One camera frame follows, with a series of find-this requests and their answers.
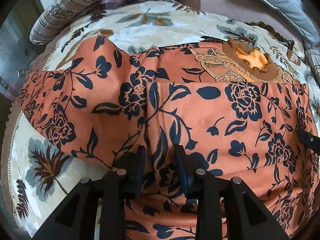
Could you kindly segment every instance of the plaid pillowcase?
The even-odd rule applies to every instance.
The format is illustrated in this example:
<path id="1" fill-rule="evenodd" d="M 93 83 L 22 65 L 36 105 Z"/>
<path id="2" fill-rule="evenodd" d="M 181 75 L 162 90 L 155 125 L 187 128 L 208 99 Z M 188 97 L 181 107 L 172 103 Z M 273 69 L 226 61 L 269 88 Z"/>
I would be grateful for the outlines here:
<path id="1" fill-rule="evenodd" d="M 52 41 L 80 12 L 100 0 L 55 0 L 33 25 L 30 40 L 43 45 Z"/>
<path id="2" fill-rule="evenodd" d="M 313 76 L 320 86 L 320 48 L 306 49 L 305 55 L 311 65 Z"/>

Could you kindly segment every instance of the bedsheet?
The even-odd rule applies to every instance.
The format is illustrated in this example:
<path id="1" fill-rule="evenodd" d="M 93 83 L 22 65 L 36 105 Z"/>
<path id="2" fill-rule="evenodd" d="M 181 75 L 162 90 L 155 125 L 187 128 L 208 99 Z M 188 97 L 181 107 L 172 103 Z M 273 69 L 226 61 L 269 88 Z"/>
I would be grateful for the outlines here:
<path id="1" fill-rule="evenodd" d="M 286 56 L 287 47 L 260 27 L 230 21 L 172 1 L 148 1 L 113 10 L 98 9 L 71 25 L 70 32 L 57 42 L 44 70 L 70 67 L 81 42 L 98 35 L 108 37 L 120 49 L 131 53 L 152 46 L 214 39 L 226 41 L 228 36 L 259 47 L 298 81 L 308 83 L 311 111 L 319 132 L 320 89 L 310 67 L 302 61 L 290 61 Z M 13 215 L 18 225 L 31 236 L 82 177 L 99 179 L 106 172 L 106 169 L 93 167 L 60 152 L 20 114 L 12 136 L 8 182 L 12 190 Z"/>

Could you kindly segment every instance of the orange fabric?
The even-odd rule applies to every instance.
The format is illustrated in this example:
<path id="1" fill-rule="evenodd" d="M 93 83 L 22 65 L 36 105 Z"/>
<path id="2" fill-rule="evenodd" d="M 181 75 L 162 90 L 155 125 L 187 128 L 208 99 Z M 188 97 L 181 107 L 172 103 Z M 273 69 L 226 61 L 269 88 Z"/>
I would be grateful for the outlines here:
<path id="1" fill-rule="evenodd" d="M 250 63 L 250 68 L 257 68 L 259 70 L 267 70 L 268 61 L 266 57 L 258 50 L 254 50 L 250 54 L 244 53 L 237 49 L 236 54 L 239 58 L 245 59 Z"/>
<path id="2" fill-rule="evenodd" d="M 31 73 L 18 101 L 66 154 L 110 168 L 126 151 L 146 156 L 142 194 L 125 207 L 132 240 L 194 239 L 197 203 L 181 194 L 178 144 L 215 176 L 242 178 L 291 236 L 312 216 L 318 184 L 318 156 L 296 137 L 317 135 L 308 86 L 215 82 L 191 48 L 221 45 L 129 55 L 87 39 L 67 70 Z"/>

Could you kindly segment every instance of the metal screw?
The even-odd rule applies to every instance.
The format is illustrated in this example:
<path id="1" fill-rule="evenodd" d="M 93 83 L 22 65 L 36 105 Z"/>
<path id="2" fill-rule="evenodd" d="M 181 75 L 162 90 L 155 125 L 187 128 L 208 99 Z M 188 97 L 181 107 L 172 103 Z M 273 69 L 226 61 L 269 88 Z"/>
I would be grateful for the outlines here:
<path id="1" fill-rule="evenodd" d="M 124 174 L 126 174 L 127 171 L 125 169 L 119 169 L 117 170 L 117 174 L 120 175 L 120 176 L 123 176 Z"/>
<path id="2" fill-rule="evenodd" d="M 197 173 L 198 175 L 204 175 L 204 174 L 205 174 L 205 170 L 204 170 L 204 169 L 197 169 L 197 170 L 196 170 L 196 173 Z"/>
<path id="3" fill-rule="evenodd" d="M 82 178 L 81 180 L 80 180 L 80 182 L 82 183 L 82 184 L 86 184 L 86 183 L 88 183 L 89 182 L 89 178 Z"/>
<path id="4" fill-rule="evenodd" d="M 242 182 L 242 179 L 240 179 L 239 177 L 234 177 L 232 181 L 236 184 L 240 184 Z"/>

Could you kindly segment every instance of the black device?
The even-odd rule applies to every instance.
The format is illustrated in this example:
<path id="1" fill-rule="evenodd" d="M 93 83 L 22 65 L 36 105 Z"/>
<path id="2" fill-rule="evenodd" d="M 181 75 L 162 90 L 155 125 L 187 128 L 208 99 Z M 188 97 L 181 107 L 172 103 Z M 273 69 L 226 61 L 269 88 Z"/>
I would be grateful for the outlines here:
<path id="1" fill-rule="evenodd" d="M 298 138 L 317 149 L 320 138 L 299 131 Z M 100 180 L 81 179 L 39 228 L 33 240 L 93 240 L 98 200 L 102 199 L 100 239 L 125 240 L 124 201 L 139 195 L 145 156 L 126 153 Z M 198 199 L 195 240 L 222 239 L 220 198 L 227 217 L 228 240 L 289 240 L 289 237 L 239 177 L 225 180 L 200 169 L 196 160 L 176 147 L 181 190 Z"/>

